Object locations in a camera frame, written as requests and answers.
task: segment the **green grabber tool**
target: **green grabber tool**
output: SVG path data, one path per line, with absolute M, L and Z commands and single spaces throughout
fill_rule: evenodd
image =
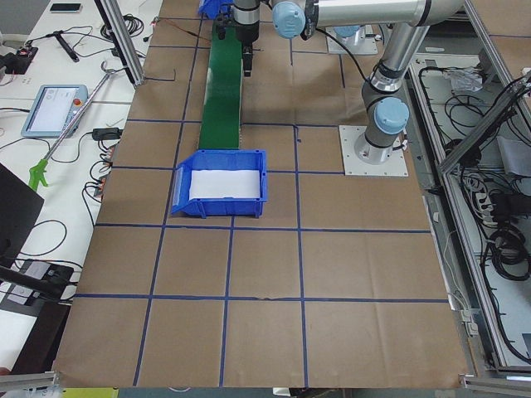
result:
M 51 158 L 51 155 L 59 148 L 59 145 L 63 142 L 63 140 L 72 132 L 74 129 L 74 126 L 78 124 L 80 119 L 85 114 L 85 111 L 89 108 L 90 103 L 92 103 L 92 100 L 94 99 L 96 93 L 98 90 L 105 84 L 105 82 L 118 70 L 114 69 L 105 69 L 105 62 L 101 63 L 101 70 L 105 72 L 105 75 L 100 80 L 100 83 L 94 88 L 92 93 L 90 94 L 89 98 L 87 98 L 86 102 L 81 106 L 81 108 L 77 111 L 76 115 L 72 118 L 72 120 L 68 123 L 68 125 L 63 129 L 61 132 L 61 135 L 57 138 L 57 140 L 53 143 L 50 150 L 46 155 L 44 155 L 44 158 L 42 158 L 37 165 L 30 168 L 30 181 L 27 185 L 30 186 L 30 188 L 37 192 L 37 188 L 39 187 L 39 183 L 42 183 L 43 186 L 47 187 L 48 183 L 46 182 L 46 179 L 44 178 L 44 173 L 46 172 L 46 166 L 48 164 L 48 160 Z

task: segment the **blue joint cap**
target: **blue joint cap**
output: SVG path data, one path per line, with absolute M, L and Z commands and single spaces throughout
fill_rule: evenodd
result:
M 294 2 L 279 2 L 273 7 L 273 25 L 285 39 L 297 37 L 306 23 L 304 11 Z
M 374 110 L 374 121 L 385 134 L 399 134 L 409 120 L 409 108 L 398 98 L 381 100 Z
M 341 37 L 352 37 L 358 33 L 361 26 L 351 25 L 349 27 L 334 27 L 334 32 Z

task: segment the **white mounting plate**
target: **white mounting plate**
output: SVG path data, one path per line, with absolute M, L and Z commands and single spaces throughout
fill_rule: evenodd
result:
M 365 133 L 366 128 L 365 126 L 339 126 L 345 176 L 408 177 L 406 160 L 402 150 L 392 151 L 391 157 L 384 164 L 377 166 L 365 163 L 358 158 L 354 152 L 354 143 L 360 135 Z M 393 146 L 397 147 L 398 145 L 400 145 L 399 138 Z
M 335 37 L 335 32 L 333 27 L 327 27 L 326 31 Z M 365 26 L 365 34 L 373 34 L 373 28 L 370 25 Z M 326 41 L 329 45 L 329 54 L 346 54 L 347 52 L 341 48 L 341 46 L 330 39 L 326 38 Z M 376 47 L 376 40 L 373 37 L 366 38 L 364 37 L 358 46 L 347 45 L 347 48 L 356 56 L 373 56 L 378 53 L 378 48 Z

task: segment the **blue bin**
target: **blue bin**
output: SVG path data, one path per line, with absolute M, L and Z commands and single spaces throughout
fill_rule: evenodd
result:
M 183 211 L 190 216 L 255 216 L 262 214 L 267 201 L 266 151 L 199 150 L 178 165 L 173 187 L 172 214 Z M 257 171 L 259 197 L 196 197 L 190 199 L 194 171 Z
M 215 19 L 220 12 L 222 4 L 232 4 L 232 0 L 201 0 L 199 12 L 207 15 L 208 19 Z

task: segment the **green conveyor belt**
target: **green conveyor belt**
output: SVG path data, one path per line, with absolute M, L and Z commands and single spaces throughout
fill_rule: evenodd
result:
M 238 149 L 240 145 L 241 43 L 233 28 L 224 40 L 212 32 L 199 149 Z

